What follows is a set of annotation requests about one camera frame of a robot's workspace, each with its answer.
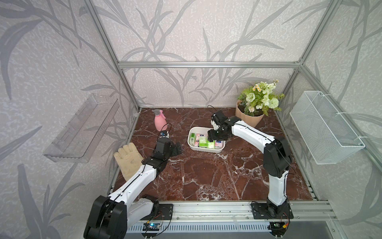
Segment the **white storage box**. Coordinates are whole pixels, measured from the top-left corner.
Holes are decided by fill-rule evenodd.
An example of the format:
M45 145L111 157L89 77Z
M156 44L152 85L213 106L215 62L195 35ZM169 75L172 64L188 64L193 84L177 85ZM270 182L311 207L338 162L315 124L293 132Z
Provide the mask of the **white storage box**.
M205 136L208 136L208 131L211 130L211 129L213 129L213 128L200 127L200 126L192 127L190 129L190 131L189 131L188 140L187 140L187 143L188 143L189 147L192 150L195 150L195 151L203 151L203 152L211 152L211 153L221 153L223 151L223 149L225 148L225 146L226 146L226 141L224 141L224 140L221 140L223 142L223 148L221 148L221 149L209 149L207 147L195 147L195 146L191 146L190 145L190 134L191 133L195 133L196 135L199 133L199 134L203 134Z

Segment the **green tissue pack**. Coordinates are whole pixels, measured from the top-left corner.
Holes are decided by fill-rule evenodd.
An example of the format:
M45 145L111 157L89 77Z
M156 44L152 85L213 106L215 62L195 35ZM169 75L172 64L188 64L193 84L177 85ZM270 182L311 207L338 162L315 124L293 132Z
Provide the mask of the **green tissue pack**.
M209 145L208 137L205 135L200 135L199 147L208 147L208 145Z
M196 142L196 134L195 133L191 133L190 134L190 145L194 146L195 142Z
M208 148L215 149L215 141L212 141L212 142L208 141Z

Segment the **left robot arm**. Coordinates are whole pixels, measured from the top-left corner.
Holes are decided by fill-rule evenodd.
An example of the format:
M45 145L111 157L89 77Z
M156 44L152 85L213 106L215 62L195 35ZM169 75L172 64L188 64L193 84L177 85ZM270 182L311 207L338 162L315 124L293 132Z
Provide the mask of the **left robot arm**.
M121 147L115 159L131 162L137 159L140 167L120 188L108 196L99 196L93 202L87 224L85 239L123 239L127 230L154 212L153 197L137 200L139 194L165 169L169 158L182 153L181 144L168 137L157 139L151 156L143 158L134 143Z

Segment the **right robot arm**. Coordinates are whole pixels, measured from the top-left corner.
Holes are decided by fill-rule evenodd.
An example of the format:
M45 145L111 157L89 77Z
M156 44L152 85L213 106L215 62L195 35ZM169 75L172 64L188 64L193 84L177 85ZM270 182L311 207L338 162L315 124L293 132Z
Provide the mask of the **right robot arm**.
M286 189L291 150L284 137L274 137L261 132L236 116L228 118L218 111L211 117L213 129L208 131L208 140L228 140L237 136L263 153L263 167L269 175L267 208L278 212L287 202Z

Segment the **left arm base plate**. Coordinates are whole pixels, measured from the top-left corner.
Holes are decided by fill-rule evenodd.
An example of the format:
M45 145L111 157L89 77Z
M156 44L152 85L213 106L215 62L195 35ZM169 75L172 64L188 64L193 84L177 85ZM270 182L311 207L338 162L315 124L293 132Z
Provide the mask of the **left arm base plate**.
M173 217L173 204L155 204L152 212L141 220L171 220Z

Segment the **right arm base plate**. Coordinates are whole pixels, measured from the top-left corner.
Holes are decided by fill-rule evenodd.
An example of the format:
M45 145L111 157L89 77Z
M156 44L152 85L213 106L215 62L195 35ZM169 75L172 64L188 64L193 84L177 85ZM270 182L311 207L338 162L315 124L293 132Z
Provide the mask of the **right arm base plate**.
M284 201L279 206L275 205L268 199L266 203L253 201L250 206L254 219L278 220L294 218L288 200Z

